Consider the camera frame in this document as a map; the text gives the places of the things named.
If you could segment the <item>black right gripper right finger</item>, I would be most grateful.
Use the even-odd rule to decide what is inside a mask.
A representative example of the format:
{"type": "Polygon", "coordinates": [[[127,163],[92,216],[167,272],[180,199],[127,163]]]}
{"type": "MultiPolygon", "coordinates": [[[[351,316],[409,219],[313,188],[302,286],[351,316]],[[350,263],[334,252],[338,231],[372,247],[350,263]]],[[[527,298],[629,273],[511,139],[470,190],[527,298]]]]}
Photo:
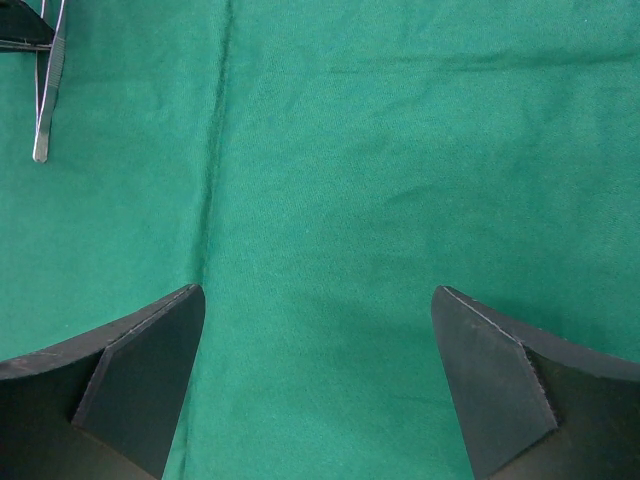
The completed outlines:
{"type": "Polygon", "coordinates": [[[639,366],[448,286],[432,324],[477,479],[636,479],[639,366]]]}

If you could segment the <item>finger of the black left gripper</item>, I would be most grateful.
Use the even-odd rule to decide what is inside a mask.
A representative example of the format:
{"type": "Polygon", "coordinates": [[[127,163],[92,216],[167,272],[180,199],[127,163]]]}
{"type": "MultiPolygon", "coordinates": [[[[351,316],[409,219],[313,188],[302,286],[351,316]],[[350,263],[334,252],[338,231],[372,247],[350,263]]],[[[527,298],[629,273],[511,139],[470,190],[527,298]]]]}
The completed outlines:
{"type": "Polygon", "coordinates": [[[1,0],[2,51],[48,51],[54,30],[27,3],[1,0]]]}

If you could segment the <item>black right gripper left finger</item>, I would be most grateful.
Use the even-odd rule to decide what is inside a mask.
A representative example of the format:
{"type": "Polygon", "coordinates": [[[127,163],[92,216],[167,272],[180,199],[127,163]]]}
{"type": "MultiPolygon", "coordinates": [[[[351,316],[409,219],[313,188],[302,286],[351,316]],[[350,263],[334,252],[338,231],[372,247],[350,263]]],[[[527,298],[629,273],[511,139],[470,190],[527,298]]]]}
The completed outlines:
{"type": "Polygon", "coordinates": [[[2,478],[162,478],[204,318],[202,288],[186,285],[3,361],[2,478]]]}

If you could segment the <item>dark green surgical drape cloth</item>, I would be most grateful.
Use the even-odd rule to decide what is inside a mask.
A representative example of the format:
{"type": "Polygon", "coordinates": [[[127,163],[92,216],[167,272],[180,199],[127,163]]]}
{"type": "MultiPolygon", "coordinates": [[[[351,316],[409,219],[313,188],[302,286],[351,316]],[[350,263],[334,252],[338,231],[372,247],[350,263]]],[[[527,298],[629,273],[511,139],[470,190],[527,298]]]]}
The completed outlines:
{"type": "Polygon", "coordinates": [[[468,479],[448,285],[639,358],[635,1],[72,1],[1,58],[1,355],[197,283],[169,479],[468,479]]]}

